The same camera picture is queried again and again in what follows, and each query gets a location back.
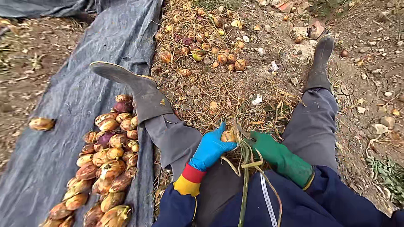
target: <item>blue glove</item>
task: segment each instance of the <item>blue glove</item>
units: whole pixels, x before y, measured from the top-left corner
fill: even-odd
[[[220,140],[222,133],[226,130],[225,127],[226,123],[222,122],[220,128],[208,132],[202,137],[198,149],[188,163],[190,166],[205,172],[207,168],[219,160],[223,153],[237,147],[236,142],[222,142]]]

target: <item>person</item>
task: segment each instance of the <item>person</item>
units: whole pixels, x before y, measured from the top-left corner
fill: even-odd
[[[271,165],[264,173],[277,194],[261,173],[255,173],[248,184],[244,226],[404,226],[403,211],[388,217],[340,181],[334,134],[338,106],[326,73],[333,48],[331,36],[318,42],[302,97],[305,105],[295,108],[283,143],[251,132],[248,142]],[[152,78],[111,63],[94,62],[90,67],[131,87],[139,125],[161,149],[161,166],[173,171],[175,181],[161,198],[153,226],[238,226],[243,178],[219,161],[237,146],[221,141],[225,123],[202,137],[173,114]]]

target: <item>hand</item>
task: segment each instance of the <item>hand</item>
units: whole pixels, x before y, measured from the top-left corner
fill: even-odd
[[[213,166],[223,153],[237,147],[236,142],[222,142],[220,140],[225,127],[226,123],[223,122],[218,129],[208,132],[202,137],[198,149],[189,161],[189,165],[204,172]]]
[[[302,188],[310,183],[313,167],[289,151],[285,145],[276,142],[271,135],[257,131],[251,132],[251,139],[248,143],[252,150],[259,151],[277,173]]]

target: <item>jacket sleeve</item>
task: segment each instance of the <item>jacket sleeve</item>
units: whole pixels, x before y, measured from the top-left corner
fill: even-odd
[[[205,172],[186,165],[177,181],[160,200],[160,214],[153,227],[190,227],[196,214],[196,196]]]
[[[306,192],[345,227],[404,226],[404,211],[389,218],[365,197],[357,195],[326,166],[314,168],[314,179]]]

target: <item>navy blue jacket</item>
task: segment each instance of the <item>navy blue jacket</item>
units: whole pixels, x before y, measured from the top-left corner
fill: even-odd
[[[403,211],[389,218],[344,185],[330,168],[316,166],[314,170],[315,177],[306,191],[271,170],[265,171],[282,202],[282,227],[404,227]],[[211,226],[237,226],[241,200],[240,192]],[[195,197],[181,195],[171,184],[160,201],[160,215],[153,226],[190,227],[195,210]],[[276,227],[278,217],[277,197],[263,176],[256,173],[248,185],[244,226]]]

